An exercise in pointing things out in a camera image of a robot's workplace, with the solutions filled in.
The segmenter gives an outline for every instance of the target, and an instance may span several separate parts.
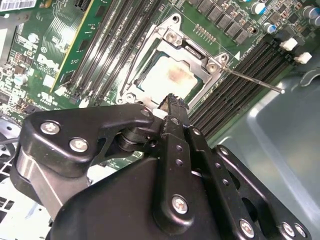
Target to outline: motherboard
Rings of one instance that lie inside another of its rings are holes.
[[[38,111],[126,103],[154,109],[173,93],[209,140],[268,92],[217,66],[276,85],[320,45],[320,11],[312,0],[2,0],[0,6],[0,111],[19,125]],[[139,157],[108,164],[119,169]]]

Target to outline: silver screw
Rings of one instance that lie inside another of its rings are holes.
[[[218,70],[218,66],[217,64],[211,62],[211,63],[208,63],[207,66],[206,66],[206,69],[208,70],[209,73],[213,74],[214,72],[216,72]]]
[[[220,150],[224,155],[229,155],[227,149],[225,149],[224,147],[220,147]]]
[[[195,134],[197,134],[197,135],[201,135],[201,132],[200,132],[198,129],[196,129],[196,128],[193,129],[193,132],[194,132]]]
[[[42,123],[40,129],[43,133],[49,135],[55,135],[60,131],[59,125],[51,121]]]
[[[143,115],[145,115],[146,117],[150,117],[150,113],[149,113],[148,110],[146,110],[146,109],[142,109],[142,110],[141,110],[141,113],[142,113]]]
[[[298,224],[295,224],[294,226],[295,226],[295,229],[298,231],[298,233],[302,235],[302,237],[304,238],[307,237],[307,234],[305,233],[302,227],[300,227]]]
[[[172,198],[172,206],[178,214],[185,214],[188,211],[188,205],[186,201],[180,196],[174,196]]]
[[[292,229],[292,227],[288,223],[286,223],[286,222],[282,223],[282,227],[290,237],[295,236],[294,230]]]
[[[255,236],[254,229],[252,228],[249,222],[247,222],[244,219],[241,219],[239,224],[240,224],[241,230],[248,238],[252,239]]]
[[[78,152],[78,153],[83,153],[83,152],[87,151],[87,149],[88,149],[87,142],[80,137],[76,137],[76,138],[72,139],[69,142],[69,146],[73,151]]]
[[[177,34],[175,34],[174,32],[169,32],[167,35],[166,35],[166,40],[169,42],[169,43],[174,43],[176,40],[177,40]]]
[[[179,125],[179,120],[176,119],[175,117],[171,118],[171,121],[175,124],[175,125]]]

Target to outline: black mechanical arm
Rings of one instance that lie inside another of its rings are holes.
[[[170,94],[153,112],[126,104],[27,117],[10,178],[47,208],[47,239],[311,239],[230,150],[210,149],[186,108]],[[134,151],[143,158],[90,185],[90,166]]]

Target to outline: green circuit board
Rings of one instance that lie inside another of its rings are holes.
[[[238,24],[238,29],[246,33],[245,40],[241,41],[236,35],[231,37],[233,33],[224,28],[222,23],[214,23],[209,10],[204,8],[206,3],[221,11],[223,15],[220,18],[227,16],[225,19],[230,20],[228,24]],[[91,0],[85,12],[76,8],[73,0],[54,0],[50,6],[34,8],[30,19],[16,27],[8,62],[0,66],[0,111],[21,124],[34,111],[78,108],[80,101],[74,100],[72,87],[60,92],[59,89],[66,83],[64,78],[81,64],[98,30],[103,28],[104,33],[108,31],[108,25],[101,26],[101,22],[119,13],[120,6],[117,8],[117,4],[126,4],[126,1]],[[252,2],[237,0],[163,0],[149,19],[148,27],[159,25],[174,13],[180,14],[181,31],[212,56],[228,53],[229,68],[245,59],[266,35],[263,30],[265,22],[275,24],[278,30],[290,26],[309,51],[319,45],[319,41],[316,41],[320,38],[319,29],[311,26],[302,16],[304,6],[313,5],[313,1],[267,0],[263,15],[251,14],[251,5]],[[133,56],[137,50],[138,46],[134,46]],[[125,66],[123,71],[128,69],[127,64]],[[102,105],[116,104],[122,78],[123,74],[120,74],[114,81]],[[103,81],[108,82],[107,74]],[[123,160],[111,164],[115,168],[124,167]]]

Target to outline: metal rod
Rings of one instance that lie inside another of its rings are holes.
[[[228,72],[228,73],[230,73],[230,74],[236,75],[236,76],[238,76],[238,77],[240,77],[240,78],[249,80],[249,81],[251,81],[251,82],[253,82],[253,83],[255,83],[255,84],[259,84],[259,85],[261,85],[261,86],[263,86],[263,87],[266,87],[266,88],[268,88],[268,89],[271,89],[271,90],[273,90],[273,91],[276,91],[277,93],[284,94],[284,93],[286,92],[286,91],[285,91],[284,89],[282,89],[282,88],[279,88],[279,87],[276,87],[276,86],[272,86],[272,85],[270,85],[270,84],[268,84],[268,83],[265,83],[265,82],[263,82],[263,81],[260,81],[260,80],[258,80],[258,79],[255,79],[255,78],[253,78],[253,77],[244,75],[244,74],[242,74],[242,73],[240,73],[240,72],[237,72],[237,71],[233,71],[233,70],[231,70],[231,69],[229,69],[229,68],[227,68],[227,67],[222,67],[222,70],[225,71],[225,72]]]

